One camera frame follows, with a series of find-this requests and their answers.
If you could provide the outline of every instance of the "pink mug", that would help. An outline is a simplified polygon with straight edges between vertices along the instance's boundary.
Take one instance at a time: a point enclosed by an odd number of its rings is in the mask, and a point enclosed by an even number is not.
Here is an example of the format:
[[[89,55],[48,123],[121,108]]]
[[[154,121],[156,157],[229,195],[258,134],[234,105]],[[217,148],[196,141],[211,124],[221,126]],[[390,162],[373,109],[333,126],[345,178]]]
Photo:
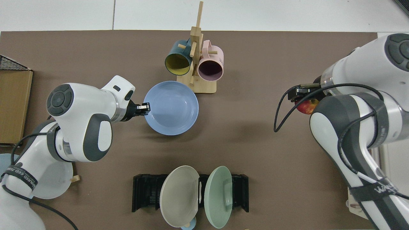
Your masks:
[[[210,44],[210,40],[203,42],[202,56],[198,64],[198,75],[206,81],[217,81],[223,76],[224,54],[222,49]]]

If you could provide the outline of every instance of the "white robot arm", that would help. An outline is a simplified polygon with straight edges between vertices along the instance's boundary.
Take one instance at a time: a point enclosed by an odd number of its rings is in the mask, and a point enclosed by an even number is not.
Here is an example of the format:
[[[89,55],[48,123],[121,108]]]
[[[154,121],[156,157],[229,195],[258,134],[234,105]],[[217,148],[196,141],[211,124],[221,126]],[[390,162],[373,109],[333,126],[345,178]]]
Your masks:
[[[11,164],[0,188],[0,229],[45,229],[28,201],[49,165],[55,161],[95,162],[105,156],[112,142],[111,123],[147,115],[149,103],[131,100],[135,87],[115,76],[102,89],[67,83],[55,88],[47,99],[47,110],[55,121],[38,126],[16,164]]]
[[[327,89],[310,117],[311,132],[336,164],[352,195],[381,230],[409,229],[409,205],[368,152],[409,137],[409,35],[393,34],[355,49],[322,74]]]

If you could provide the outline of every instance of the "brown mat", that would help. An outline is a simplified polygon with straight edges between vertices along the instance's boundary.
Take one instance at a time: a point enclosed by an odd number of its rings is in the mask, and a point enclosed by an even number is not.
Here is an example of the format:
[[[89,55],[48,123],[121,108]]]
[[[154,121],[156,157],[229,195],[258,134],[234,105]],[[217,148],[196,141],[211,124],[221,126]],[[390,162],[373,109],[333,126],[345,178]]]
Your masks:
[[[77,163],[81,181],[45,201],[80,230],[174,229],[160,210],[131,212],[132,177],[167,174],[190,165],[209,174],[220,165],[250,179],[250,213],[235,208],[224,229],[360,229],[368,220],[348,211],[346,185],[314,141],[309,116],[294,113],[273,132],[276,106],[291,86],[310,83],[375,33],[203,32],[221,47],[225,74],[213,95],[197,95],[194,126],[179,136],[153,131],[143,117],[113,126],[105,158]],[[48,114],[49,92],[66,82],[103,87],[118,74],[136,87],[142,103],[155,84],[176,80],[164,58],[187,31],[2,32],[0,53],[34,70],[25,134]],[[285,101],[283,117],[292,104]],[[47,229],[71,229],[57,215],[32,206]],[[204,209],[196,229],[214,229]]]

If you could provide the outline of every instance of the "blue bowl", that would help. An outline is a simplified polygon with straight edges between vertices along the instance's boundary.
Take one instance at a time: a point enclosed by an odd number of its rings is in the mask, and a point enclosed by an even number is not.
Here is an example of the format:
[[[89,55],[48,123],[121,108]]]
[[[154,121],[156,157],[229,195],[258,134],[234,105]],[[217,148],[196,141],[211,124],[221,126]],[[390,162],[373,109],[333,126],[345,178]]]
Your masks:
[[[144,102],[151,104],[145,116],[149,126],[164,135],[178,135],[189,130],[199,114],[196,95],[177,81],[164,81],[152,87]]]
[[[189,227],[183,226],[183,227],[180,227],[180,228],[182,230],[193,230],[195,228],[195,226],[196,226],[196,217],[193,218],[193,220],[189,224],[190,224]]]

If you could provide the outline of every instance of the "red apple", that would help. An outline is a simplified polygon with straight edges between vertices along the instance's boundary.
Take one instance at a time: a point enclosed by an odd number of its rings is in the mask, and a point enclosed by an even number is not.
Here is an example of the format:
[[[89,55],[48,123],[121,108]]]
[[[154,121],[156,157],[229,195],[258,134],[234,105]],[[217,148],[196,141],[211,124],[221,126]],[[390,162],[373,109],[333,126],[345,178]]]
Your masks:
[[[303,101],[298,107],[297,110],[300,111],[301,113],[305,113],[305,114],[311,114],[315,107],[318,105],[319,100],[317,99],[311,99],[311,100],[306,100]]]

